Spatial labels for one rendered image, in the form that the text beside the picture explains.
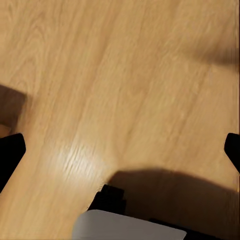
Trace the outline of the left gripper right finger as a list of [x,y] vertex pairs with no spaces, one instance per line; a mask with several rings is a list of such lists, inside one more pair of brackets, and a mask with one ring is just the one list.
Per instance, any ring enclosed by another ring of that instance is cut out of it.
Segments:
[[228,133],[224,151],[240,173],[240,135]]

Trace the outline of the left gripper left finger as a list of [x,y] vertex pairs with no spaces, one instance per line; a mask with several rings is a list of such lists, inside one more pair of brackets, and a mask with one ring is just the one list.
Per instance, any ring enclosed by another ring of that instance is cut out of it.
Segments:
[[26,153],[22,133],[0,138],[0,193]]

